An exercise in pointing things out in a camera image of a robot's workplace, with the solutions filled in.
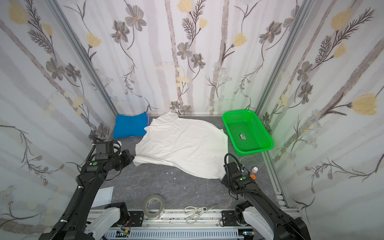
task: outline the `tape roll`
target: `tape roll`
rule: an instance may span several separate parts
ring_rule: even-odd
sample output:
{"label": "tape roll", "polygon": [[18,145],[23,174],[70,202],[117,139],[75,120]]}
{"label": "tape roll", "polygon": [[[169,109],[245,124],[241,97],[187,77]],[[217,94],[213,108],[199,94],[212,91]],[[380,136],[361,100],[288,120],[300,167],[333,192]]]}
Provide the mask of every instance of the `tape roll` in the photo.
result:
{"label": "tape roll", "polygon": [[[149,213],[149,205],[153,202],[160,202],[160,209],[154,213],[154,214],[151,214]],[[159,217],[161,217],[164,213],[164,209],[165,209],[165,202],[164,202],[164,199],[160,196],[160,195],[151,195],[149,197],[147,197],[147,199],[145,200],[144,204],[143,204],[143,212],[144,212],[144,215],[147,216],[149,219],[152,219],[152,220],[155,220],[155,219],[158,219]]]}

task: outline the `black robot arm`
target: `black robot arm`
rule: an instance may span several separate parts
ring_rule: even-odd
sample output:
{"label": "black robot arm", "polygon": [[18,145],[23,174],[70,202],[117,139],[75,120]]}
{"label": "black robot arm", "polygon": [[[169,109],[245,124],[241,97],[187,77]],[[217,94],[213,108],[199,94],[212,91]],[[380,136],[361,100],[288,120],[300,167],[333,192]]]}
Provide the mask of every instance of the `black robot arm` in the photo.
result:
{"label": "black robot arm", "polygon": [[121,146],[116,140],[96,142],[95,144],[96,153],[89,159],[86,159],[81,168],[80,175],[76,177],[78,186],[66,210],[60,220],[54,225],[52,231],[42,234],[39,240],[94,240],[92,236],[85,234],[84,230],[96,193],[109,171],[112,169],[116,171],[121,170],[134,159],[128,150],[120,150]]}
{"label": "black robot arm", "polygon": [[241,171],[242,166],[238,168],[236,162],[227,163],[227,156],[232,156],[236,159],[232,154],[225,156],[224,168],[226,175],[222,179],[222,184],[229,188],[233,194],[241,194],[247,200],[236,206],[235,216],[238,223],[246,223],[243,218],[243,212],[246,208],[253,206],[272,229],[274,240],[310,240],[307,226],[303,220],[300,218],[293,219],[276,206],[261,191],[253,178],[249,175],[243,175]]}

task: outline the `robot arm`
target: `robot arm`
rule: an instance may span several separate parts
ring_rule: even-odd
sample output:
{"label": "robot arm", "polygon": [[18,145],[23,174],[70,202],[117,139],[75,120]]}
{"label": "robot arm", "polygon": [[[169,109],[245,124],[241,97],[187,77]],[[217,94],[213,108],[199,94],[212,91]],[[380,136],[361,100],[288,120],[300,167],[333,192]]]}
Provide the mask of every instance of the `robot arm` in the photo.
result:
{"label": "robot arm", "polygon": [[250,224],[267,240],[310,240],[308,229],[303,220],[293,219],[277,207],[261,191],[255,180],[248,175],[243,176],[236,162],[227,163],[228,155],[234,157],[232,154],[225,156],[226,175],[221,182],[233,194],[241,194],[247,200],[236,206],[237,222]]}
{"label": "robot arm", "polygon": [[111,226],[114,223],[123,225],[127,222],[128,212],[125,203],[110,204],[110,206],[107,206],[110,209],[105,212],[104,219],[97,219],[90,226],[86,227],[89,210],[108,172],[112,169],[116,171],[121,170],[134,159],[129,154],[129,151],[120,150],[120,144],[116,140],[97,142],[96,153],[92,157],[86,159],[85,164],[81,168],[80,175],[76,177],[78,184],[76,192],[73,194],[60,220],[55,224],[50,233],[42,234],[39,240],[94,240],[94,237],[100,239],[105,232],[98,236],[99,234],[93,231],[92,227],[94,225],[103,224],[105,227],[106,223],[110,223]]}

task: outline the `blue cloth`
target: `blue cloth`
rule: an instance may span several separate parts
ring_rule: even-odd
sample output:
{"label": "blue cloth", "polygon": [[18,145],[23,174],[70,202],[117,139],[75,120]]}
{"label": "blue cloth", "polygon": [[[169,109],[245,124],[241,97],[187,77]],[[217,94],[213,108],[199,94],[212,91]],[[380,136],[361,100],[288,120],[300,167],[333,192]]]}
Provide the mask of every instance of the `blue cloth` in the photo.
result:
{"label": "blue cloth", "polygon": [[136,116],[117,115],[113,138],[144,136],[148,126],[146,112]]}

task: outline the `white scissors handle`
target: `white scissors handle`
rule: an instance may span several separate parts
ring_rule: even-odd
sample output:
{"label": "white scissors handle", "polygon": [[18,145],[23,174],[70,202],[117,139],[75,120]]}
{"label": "white scissors handle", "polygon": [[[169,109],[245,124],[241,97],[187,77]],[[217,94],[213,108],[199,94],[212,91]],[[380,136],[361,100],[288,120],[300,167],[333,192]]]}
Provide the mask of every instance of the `white scissors handle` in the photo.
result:
{"label": "white scissors handle", "polygon": [[184,214],[185,215],[189,215],[191,214],[190,216],[186,217],[185,219],[185,222],[187,224],[194,224],[199,218],[200,216],[205,213],[207,211],[207,208],[206,207],[193,207],[193,206],[188,206],[186,208],[184,208]]}

